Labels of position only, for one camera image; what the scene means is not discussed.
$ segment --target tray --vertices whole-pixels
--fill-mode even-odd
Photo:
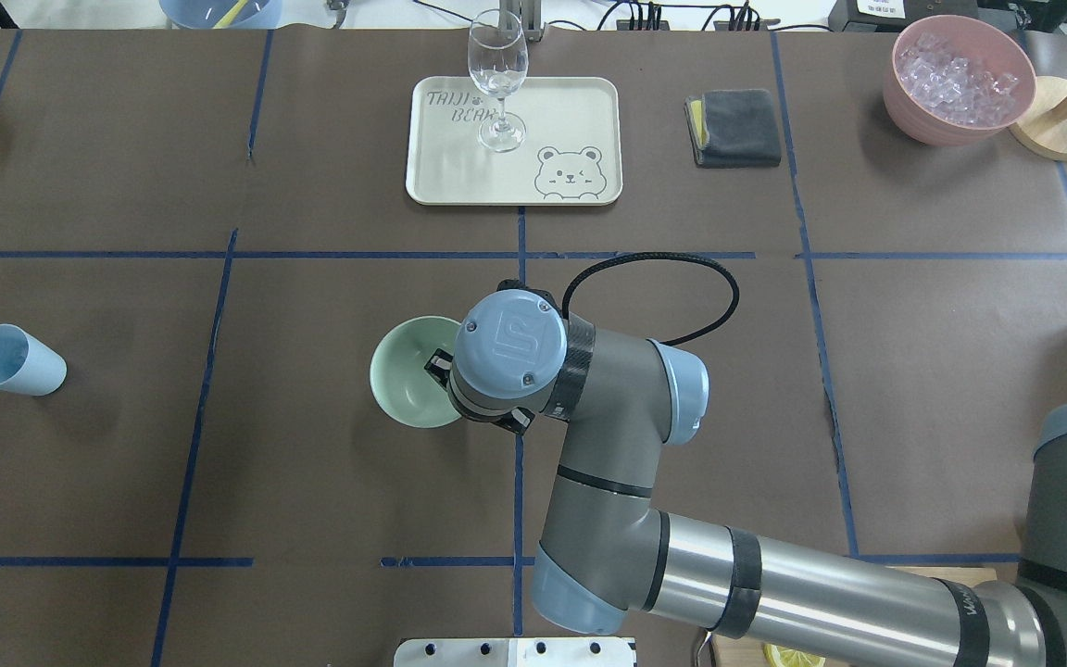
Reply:
[[[620,114],[611,81],[529,77],[505,105],[525,121],[528,136],[516,150],[494,153],[477,132],[498,113],[498,101],[466,76],[419,81],[411,100],[407,193],[431,206],[604,206],[619,197]]]

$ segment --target blue bowl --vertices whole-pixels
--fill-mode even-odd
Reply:
[[[237,0],[159,0],[159,5],[174,25],[191,30],[211,29]],[[229,29],[271,30],[283,17],[283,0],[250,0],[237,14]]]

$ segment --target yellow straw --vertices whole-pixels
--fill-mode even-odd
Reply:
[[[240,14],[242,9],[245,9],[245,3],[249,2],[250,0],[237,0],[237,4],[234,4],[232,10],[225,12],[225,16],[221,17],[221,20],[217,21],[217,25],[212,26],[212,29],[221,29],[221,27],[228,27],[228,25],[232,25],[232,22],[234,22],[234,18],[237,18],[237,14]]]

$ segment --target folded towel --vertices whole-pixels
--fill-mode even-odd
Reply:
[[[780,136],[767,90],[712,90],[686,97],[685,113],[700,168],[780,164]]]

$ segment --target wooden base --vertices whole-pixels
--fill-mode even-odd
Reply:
[[[1067,161],[1067,118],[1051,110],[1067,96],[1067,79],[1036,77],[1036,96],[1029,112],[1012,125],[1012,134],[1038,156]]]

